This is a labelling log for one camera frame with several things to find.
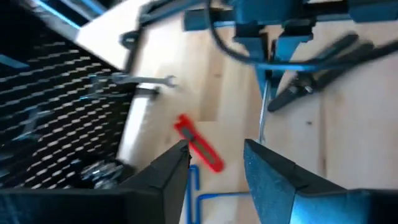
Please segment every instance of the metal mesh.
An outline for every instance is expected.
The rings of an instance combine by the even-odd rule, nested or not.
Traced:
[[[0,183],[72,186],[71,161],[87,152],[116,155],[135,85],[103,79],[99,97],[80,99],[93,91],[90,75],[118,71],[45,26],[30,33],[27,48],[15,55],[26,52],[28,68],[0,63]]]

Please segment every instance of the wooden surface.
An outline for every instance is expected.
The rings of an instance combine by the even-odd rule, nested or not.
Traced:
[[[123,32],[135,28],[138,6],[128,0],[82,28],[78,42],[123,68],[127,51],[118,44]],[[136,99],[127,122],[119,157],[144,168],[179,140],[175,118],[188,114],[202,135],[225,160],[225,170],[201,168],[201,191],[247,190],[243,169],[244,138],[257,138],[261,97],[250,66],[221,54],[207,31],[182,32],[181,16],[148,29],[132,73],[175,75],[178,88],[162,87],[155,102]],[[323,46],[356,30],[375,44],[398,38],[397,23],[354,25],[328,22],[314,28],[315,39],[301,45],[294,59],[306,60]],[[233,31],[220,34],[235,49]],[[268,28],[272,37],[278,27]],[[398,188],[398,56],[362,66],[336,81],[325,92],[299,100],[268,116],[266,146],[304,168],[344,187]],[[287,72],[282,83],[293,75]],[[183,210],[181,223],[185,223]],[[217,199],[204,203],[204,223],[258,223],[250,198]]]

